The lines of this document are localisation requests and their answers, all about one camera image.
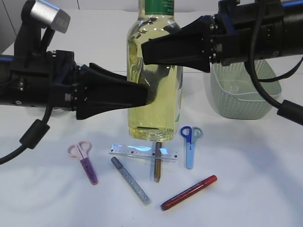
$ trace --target pink scissors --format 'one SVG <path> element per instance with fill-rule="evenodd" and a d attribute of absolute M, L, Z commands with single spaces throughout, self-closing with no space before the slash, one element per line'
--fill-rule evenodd
<path fill-rule="evenodd" d="M 88 157 L 88 152 L 91 150 L 91 143 L 88 141 L 81 141 L 78 144 L 71 145 L 68 148 L 68 154 L 71 157 L 77 157 L 89 178 L 92 185 L 98 183 L 97 175 Z"/>

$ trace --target marker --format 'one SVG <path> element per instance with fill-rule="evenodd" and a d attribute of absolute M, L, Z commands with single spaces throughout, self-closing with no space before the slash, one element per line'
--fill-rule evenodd
<path fill-rule="evenodd" d="M 142 188 L 138 185 L 138 183 L 134 180 L 134 178 L 129 174 L 129 172 L 124 168 L 122 163 L 116 158 L 113 157 L 112 163 L 115 165 L 119 173 L 122 175 L 122 177 L 126 180 L 128 185 L 132 188 L 134 193 L 138 196 L 138 198 L 141 200 L 141 202 L 147 206 L 152 201 L 151 199 L 145 194 L 145 192 L 142 190 Z"/>
<path fill-rule="evenodd" d="M 162 160 L 157 158 L 161 156 L 161 149 L 162 148 L 162 143 L 161 142 L 156 142 L 156 147 L 155 147 L 155 168 L 153 171 L 153 179 L 155 182 L 159 183 L 160 178 L 161 178 L 161 162 Z"/>
<path fill-rule="evenodd" d="M 207 186 L 211 185 L 213 182 L 217 181 L 217 177 L 212 175 L 205 180 L 195 184 L 194 186 L 186 189 L 185 191 L 181 192 L 180 194 L 176 195 L 175 197 L 167 200 L 161 205 L 162 211 L 166 211 L 173 206 L 176 206 L 178 203 L 186 200 L 188 197 L 196 194 L 197 192 L 201 191 L 202 189 L 206 188 Z"/>

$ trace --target scissors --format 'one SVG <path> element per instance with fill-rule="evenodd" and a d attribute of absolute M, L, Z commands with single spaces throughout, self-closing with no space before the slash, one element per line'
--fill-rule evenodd
<path fill-rule="evenodd" d="M 184 130 L 188 129 L 188 135 L 184 134 Z M 203 135 L 203 132 L 198 127 L 191 128 L 184 126 L 181 129 L 181 135 L 186 139 L 186 168 L 192 169 L 194 166 L 194 151 L 196 140 Z"/>
<path fill-rule="evenodd" d="M 77 157 L 80 160 L 89 181 L 92 185 L 96 185 L 98 183 L 97 175 L 87 155 L 90 150 L 91 143 L 88 141 L 81 141 L 78 144 L 71 145 L 68 148 L 68 154 L 69 156 Z"/>

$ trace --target bottle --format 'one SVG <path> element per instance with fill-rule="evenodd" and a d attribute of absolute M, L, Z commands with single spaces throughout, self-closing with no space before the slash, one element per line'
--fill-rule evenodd
<path fill-rule="evenodd" d="M 147 105 L 128 111 L 133 138 L 165 142 L 178 130 L 183 67 L 145 65 L 141 44 L 179 31 L 174 20 L 174 0 L 139 0 L 138 20 L 127 35 L 127 79 L 149 88 Z"/>

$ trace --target clear ruler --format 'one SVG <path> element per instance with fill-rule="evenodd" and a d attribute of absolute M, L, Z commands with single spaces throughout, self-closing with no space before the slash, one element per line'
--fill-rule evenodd
<path fill-rule="evenodd" d="M 167 161 L 177 161 L 178 152 L 176 150 L 168 150 L 167 148 L 160 148 L 160 155 L 156 157 L 155 148 L 142 146 L 128 146 L 121 144 L 113 144 L 110 149 L 111 155 L 122 155 L 137 158 L 157 158 Z"/>

